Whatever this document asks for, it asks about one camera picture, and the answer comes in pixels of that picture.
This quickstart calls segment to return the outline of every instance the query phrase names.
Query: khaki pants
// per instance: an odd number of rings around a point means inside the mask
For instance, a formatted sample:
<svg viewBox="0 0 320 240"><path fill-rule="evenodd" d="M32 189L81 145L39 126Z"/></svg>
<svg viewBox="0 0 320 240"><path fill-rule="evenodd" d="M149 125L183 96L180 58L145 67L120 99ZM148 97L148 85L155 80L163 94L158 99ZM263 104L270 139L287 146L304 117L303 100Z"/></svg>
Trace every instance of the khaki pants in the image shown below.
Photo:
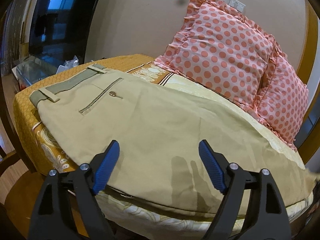
<svg viewBox="0 0 320 240"><path fill-rule="evenodd" d="M132 196L135 203L212 218L223 196L214 189L200 160L202 139L245 170L268 168L286 206L307 198L315 184L313 174L275 151L226 106L128 73L94 65L67 81L35 91L30 100L77 164L89 163L111 140L117 140L120 158L108 190ZM248 199L246 192L240 215L245 215Z"/></svg>

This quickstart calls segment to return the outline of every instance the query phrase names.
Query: waistband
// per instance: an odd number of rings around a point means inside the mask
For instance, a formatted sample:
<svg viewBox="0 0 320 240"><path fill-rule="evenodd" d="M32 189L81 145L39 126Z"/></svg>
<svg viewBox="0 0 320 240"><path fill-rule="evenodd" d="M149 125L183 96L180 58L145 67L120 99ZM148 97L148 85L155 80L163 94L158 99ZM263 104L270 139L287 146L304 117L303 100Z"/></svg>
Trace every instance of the waistband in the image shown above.
<svg viewBox="0 0 320 240"><path fill-rule="evenodd" d="M101 66L99 64L90 65L86 70L74 75L66 81L33 91L30 95L30 101L35 107L37 107L38 103L41 100L49 99L52 102L57 102L60 100L60 98L56 94L62 91L70 90L80 82L91 78L94 75L104 74L106 72L107 69L104 66Z"/></svg>

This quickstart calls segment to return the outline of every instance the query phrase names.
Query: black tv screen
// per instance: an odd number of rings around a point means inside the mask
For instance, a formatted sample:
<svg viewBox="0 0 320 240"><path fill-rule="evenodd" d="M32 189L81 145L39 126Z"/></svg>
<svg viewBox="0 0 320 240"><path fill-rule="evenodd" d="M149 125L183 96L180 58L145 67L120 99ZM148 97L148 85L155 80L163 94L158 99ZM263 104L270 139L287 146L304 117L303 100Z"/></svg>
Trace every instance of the black tv screen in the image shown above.
<svg viewBox="0 0 320 240"><path fill-rule="evenodd" d="M84 63L90 25L98 0L37 0L29 53L56 67L77 56Z"/></svg>

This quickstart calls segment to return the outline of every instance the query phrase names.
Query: beige wall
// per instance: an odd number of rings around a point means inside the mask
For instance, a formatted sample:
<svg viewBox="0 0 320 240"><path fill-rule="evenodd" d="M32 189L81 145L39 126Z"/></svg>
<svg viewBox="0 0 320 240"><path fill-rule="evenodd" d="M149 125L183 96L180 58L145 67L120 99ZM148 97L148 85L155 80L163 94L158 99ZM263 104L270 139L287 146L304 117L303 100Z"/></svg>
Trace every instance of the beige wall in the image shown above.
<svg viewBox="0 0 320 240"><path fill-rule="evenodd" d="M189 0L99 0L86 61L141 53L157 57L181 28ZM272 33L297 69L305 39L305 0L239 0L246 15ZM36 0L26 21L26 42Z"/></svg>

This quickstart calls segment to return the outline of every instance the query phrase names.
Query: patterned bed sheet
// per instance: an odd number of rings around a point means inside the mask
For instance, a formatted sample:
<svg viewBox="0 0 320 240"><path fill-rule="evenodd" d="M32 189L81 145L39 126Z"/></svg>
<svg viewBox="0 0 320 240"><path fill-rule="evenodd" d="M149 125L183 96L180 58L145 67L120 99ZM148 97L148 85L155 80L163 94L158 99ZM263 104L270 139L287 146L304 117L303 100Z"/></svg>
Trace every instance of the patterned bed sheet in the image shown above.
<svg viewBox="0 0 320 240"><path fill-rule="evenodd" d="M288 159L296 162L299 167L305 169L298 152L291 150L268 128L259 124L249 114L245 113L239 107L215 92L182 76L169 73L168 71L155 66L152 62L140 65L127 72L148 82L225 104L239 116L248 120L248 122L269 141L273 149L284 154ZM67 172L77 168L77 165L60 148L59 144L41 122L36 123L32 130L38 147L44 151L46 158L52 163L52 166L55 169L59 172ZM96 196L96 199L102 212L108 219L124 228L153 240L165 239L168 237L174 237L176 240L200 239L210 225L209 221L179 220L159 215L129 202L118 200L104 192L100 192L99 195ZM287 207L286 210L290 221L295 220L307 210L312 204L312 201L313 194L311 193L307 199ZM233 228L234 233L241 230L243 222L244 219L238 219L236 221Z"/></svg>

